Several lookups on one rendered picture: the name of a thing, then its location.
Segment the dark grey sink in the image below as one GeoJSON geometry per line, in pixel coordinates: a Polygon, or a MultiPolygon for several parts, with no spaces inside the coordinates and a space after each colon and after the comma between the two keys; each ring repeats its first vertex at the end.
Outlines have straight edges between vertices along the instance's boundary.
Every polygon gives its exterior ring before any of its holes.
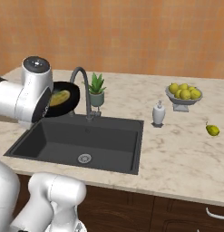
{"type": "Polygon", "coordinates": [[[44,118],[27,130],[6,157],[136,175],[143,121],[78,114],[44,118]]]}

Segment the black bowl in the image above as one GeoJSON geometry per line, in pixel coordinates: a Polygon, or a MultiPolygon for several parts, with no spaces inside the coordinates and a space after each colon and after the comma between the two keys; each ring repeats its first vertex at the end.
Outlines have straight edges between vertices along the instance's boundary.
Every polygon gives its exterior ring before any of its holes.
{"type": "Polygon", "coordinates": [[[79,103],[80,89],[71,82],[54,82],[54,89],[45,117],[58,117],[72,111],[79,103]]]}

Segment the grey fruit bowl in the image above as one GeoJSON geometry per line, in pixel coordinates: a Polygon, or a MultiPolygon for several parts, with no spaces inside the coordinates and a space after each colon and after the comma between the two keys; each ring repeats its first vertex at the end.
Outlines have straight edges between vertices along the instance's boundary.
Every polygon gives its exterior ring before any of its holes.
{"type": "Polygon", "coordinates": [[[165,92],[166,92],[166,95],[169,97],[170,101],[172,102],[172,106],[173,106],[174,111],[188,112],[189,106],[194,105],[196,102],[200,101],[203,97],[203,95],[201,95],[196,100],[192,100],[192,99],[182,100],[182,99],[175,98],[174,95],[172,93],[170,93],[169,87],[166,87],[165,92]]]}

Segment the dark brown cupboard door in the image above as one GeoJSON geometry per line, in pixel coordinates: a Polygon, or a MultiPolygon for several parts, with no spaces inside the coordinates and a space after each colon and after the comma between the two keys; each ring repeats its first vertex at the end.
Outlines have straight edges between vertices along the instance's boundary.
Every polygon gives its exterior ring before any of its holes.
{"type": "Polygon", "coordinates": [[[87,186],[78,214],[88,232],[149,232],[153,204],[150,195],[87,186]]]}
{"type": "Polygon", "coordinates": [[[155,197],[150,232],[224,232],[224,220],[208,216],[206,208],[224,216],[221,206],[155,197]]]}

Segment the green plant in grey pot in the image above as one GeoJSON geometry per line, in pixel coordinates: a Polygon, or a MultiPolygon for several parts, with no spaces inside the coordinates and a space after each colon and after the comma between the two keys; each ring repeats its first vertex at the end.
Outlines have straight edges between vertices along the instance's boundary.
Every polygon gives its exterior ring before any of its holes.
{"type": "Polygon", "coordinates": [[[89,85],[89,92],[91,98],[91,105],[93,107],[100,107],[104,103],[104,79],[102,74],[97,76],[95,73],[92,75],[92,83],[89,85]]]}

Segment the dark grey curved tap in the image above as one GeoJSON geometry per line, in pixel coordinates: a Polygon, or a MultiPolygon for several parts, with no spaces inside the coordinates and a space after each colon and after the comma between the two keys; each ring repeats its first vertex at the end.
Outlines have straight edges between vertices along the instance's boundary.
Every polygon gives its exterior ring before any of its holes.
{"type": "Polygon", "coordinates": [[[88,83],[88,77],[87,73],[84,70],[83,67],[76,67],[72,74],[71,74],[71,79],[70,82],[74,83],[76,75],[78,72],[81,72],[83,75],[83,80],[84,80],[84,86],[85,86],[85,98],[86,98],[86,120],[87,121],[92,121],[93,117],[95,116],[95,112],[92,111],[91,107],[91,99],[90,99],[90,93],[89,93],[89,83],[88,83]]]}

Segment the white soap dispenser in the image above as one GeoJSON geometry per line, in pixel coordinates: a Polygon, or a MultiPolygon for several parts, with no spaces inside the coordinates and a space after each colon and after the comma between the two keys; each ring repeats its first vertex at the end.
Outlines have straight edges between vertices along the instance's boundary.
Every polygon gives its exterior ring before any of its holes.
{"type": "Polygon", "coordinates": [[[165,107],[162,105],[162,101],[158,101],[158,103],[152,109],[152,125],[155,127],[161,127],[162,122],[165,117],[165,107]]]}

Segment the yellow-green pear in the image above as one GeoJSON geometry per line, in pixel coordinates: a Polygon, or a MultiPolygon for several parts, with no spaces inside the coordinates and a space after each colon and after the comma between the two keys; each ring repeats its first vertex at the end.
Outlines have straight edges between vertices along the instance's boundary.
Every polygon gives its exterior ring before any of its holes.
{"type": "Polygon", "coordinates": [[[206,130],[210,136],[219,135],[219,128],[216,125],[211,125],[208,122],[206,122],[206,130]]]}

